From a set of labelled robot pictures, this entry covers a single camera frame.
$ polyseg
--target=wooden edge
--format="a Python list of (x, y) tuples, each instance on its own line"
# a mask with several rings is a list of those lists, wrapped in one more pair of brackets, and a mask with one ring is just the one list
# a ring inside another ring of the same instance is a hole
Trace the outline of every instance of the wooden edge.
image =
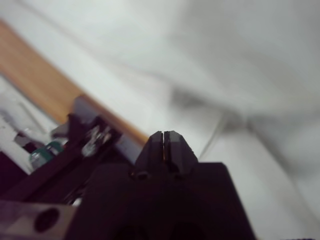
[(65, 123), (74, 100), (84, 96), (119, 131), (138, 144), (148, 137), (86, 95), (0, 20), (0, 73), (58, 123)]

